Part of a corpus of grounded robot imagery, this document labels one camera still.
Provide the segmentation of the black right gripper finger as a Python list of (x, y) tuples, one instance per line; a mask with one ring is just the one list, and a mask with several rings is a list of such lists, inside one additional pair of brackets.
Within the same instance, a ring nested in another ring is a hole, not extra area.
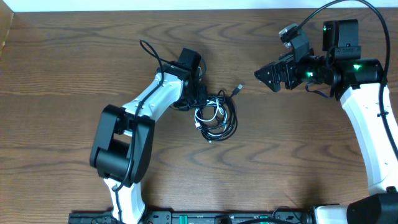
[(254, 72), (258, 80), (271, 80), (274, 77), (275, 62), (271, 62)]
[(269, 87), (273, 92), (278, 92), (280, 91), (280, 82), (275, 81), (273, 78), (269, 77), (258, 77), (257, 78), (259, 81), (263, 82), (266, 84), (266, 86)]

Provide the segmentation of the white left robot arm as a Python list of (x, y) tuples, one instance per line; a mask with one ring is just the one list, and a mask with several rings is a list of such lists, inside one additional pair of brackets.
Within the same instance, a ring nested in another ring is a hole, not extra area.
[(108, 105), (101, 113), (90, 154), (90, 166), (108, 186), (116, 223), (139, 223), (146, 209), (141, 180), (148, 169), (154, 126), (166, 109), (181, 100), (201, 80), (194, 70), (163, 65), (152, 83), (121, 107)]

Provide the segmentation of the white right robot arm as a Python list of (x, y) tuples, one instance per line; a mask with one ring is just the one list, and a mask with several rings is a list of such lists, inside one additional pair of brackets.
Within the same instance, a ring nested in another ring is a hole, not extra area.
[(272, 91), (280, 84), (294, 89), (305, 82), (327, 84), (351, 121), (366, 167), (369, 196), (349, 205), (314, 206), (302, 223), (397, 223), (397, 123), (382, 86), (383, 69), (375, 58), (362, 59), (356, 19), (326, 21), (323, 51), (316, 56), (308, 37), (297, 25), (279, 32), (292, 51), (260, 68), (254, 76)]

